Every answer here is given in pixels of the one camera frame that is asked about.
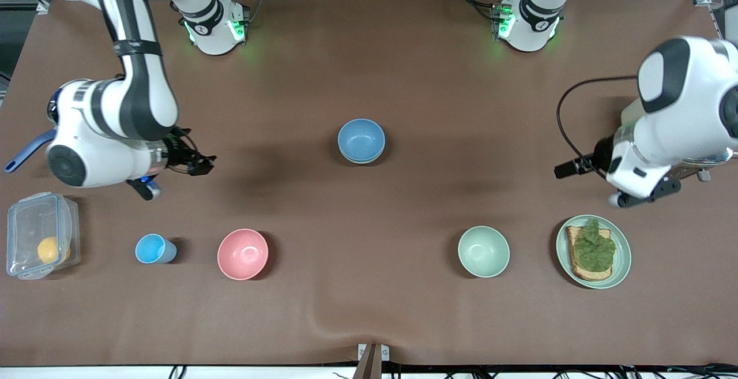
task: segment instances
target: lemon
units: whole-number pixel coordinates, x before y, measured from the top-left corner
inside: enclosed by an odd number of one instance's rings
[[[57,245],[56,237],[44,238],[36,251],[39,253],[39,258],[42,259],[43,263],[50,264],[56,261],[59,257],[59,245]],[[69,248],[64,252],[64,259],[61,262],[66,261],[67,258],[69,258]]]

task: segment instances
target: bread slice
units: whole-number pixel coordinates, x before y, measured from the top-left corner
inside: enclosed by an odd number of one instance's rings
[[[582,230],[583,227],[578,226],[566,227],[566,237],[567,239],[569,239],[569,259],[571,261],[572,271],[574,271],[574,274],[576,276],[587,281],[604,281],[612,275],[612,266],[609,266],[606,271],[603,271],[601,273],[593,273],[579,266],[577,256],[574,254],[574,244],[577,242],[577,238],[579,237],[579,234],[582,232]],[[601,228],[599,230],[599,234],[601,235],[601,237],[609,239],[609,229]]]

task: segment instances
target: green bowl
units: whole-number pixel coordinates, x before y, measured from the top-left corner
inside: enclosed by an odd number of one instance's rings
[[[475,226],[461,235],[459,260],[473,276],[498,276],[510,261],[510,245],[496,229]]]
[[[591,219],[597,219],[599,221],[599,227],[602,229],[609,229],[611,233],[611,239],[615,242],[615,256],[612,258],[612,275],[608,279],[603,281],[586,281],[574,274],[571,267],[571,259],[569,258],[569,240],[566,238],[566,227],[567,226],[585,226]],[[559,229],[559,234],[556,235],[556,255],[559,256],[559,262],[562,268],[566,271],[574,281],[579,282],[585,287],[594,288],[596,290],[605,290],[612,288],[617,284],[620,284],[630,271],[630,263],[632,257],[630,256],[630,245],[628,240],[625,239],[625,235],[620,229],[617,228],[611,221],[601,218],[595,215],[579,215],[566,221],[566,223]]]

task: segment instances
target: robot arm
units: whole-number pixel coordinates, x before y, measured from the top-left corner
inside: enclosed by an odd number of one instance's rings
[[[246,42],[248,11],[233,0],[172,0],[190,39],[208,55],[222,55]]]
[[[567,0],[504,0],[511,13],[497,28],[498,37],[517,50],[537,51],[556,32],[559,13]]]
[[[48,117],[58,127],[47,148],[52,173],[75,187],[137,180],[178,164],[190,175],[208,173],[214,156],[187,146],[181,138],[188,131],[175,126],[176,100],[148,1],[83,1],[102,9],[126,74],[72,80],[55,92],[48,104]]]
[[[74,81],[64,85],[60,107],[81,109],[86,124],[111,138],[156,141],[174,127],[178,111],[164,74],[161,48],[146,0],[83,0],[102,9],[122,80]]]
[[[498,26],[498,37],[521,51],[537,51],[554,36],[559,13],[567,0],[505,0],[511,6],[506,22]],[[738,40],[738,0],[724,0],[725,37]]]
[[[725,0],[725,37],[738,38],[736,0]],[[738,48],[728,40],[677,37],[638,69],[639,99],[592,155],[556,166],[557,178],[605,171],[627,207],[675,193],[679,179],[730,160],[738,147]]]
[[[738,48],[727,40],[678,37],[638,70],[645,114],[612,141],[607,181],[648,198],[672,167],[738,147]]]

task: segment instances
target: green status light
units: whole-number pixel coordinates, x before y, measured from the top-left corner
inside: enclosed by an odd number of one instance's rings
[[[548,35],[548,38],[552,38],[556,34],[556,26],[559,24],[559,20],[561,20],[561,18],[556,17],[556,21],[554,21],[553,26],[551,26],[551,34]]]
[[[187,21],[184,22],[184,27],[187,29],[187,33],[190,34],[190,42],[195,43],[194,32],[190,29],[190,25],[187,24]]]
[[[515,24],[515,14],[510,14],[506,21],[500,23],[500,37],[508,37],[513,24]]]
[[[237,42],[243,40],[245,37],[245,34],[243,34],[243,22],[229,21],[228,26],[233,33],[233,38],[235,38]]]

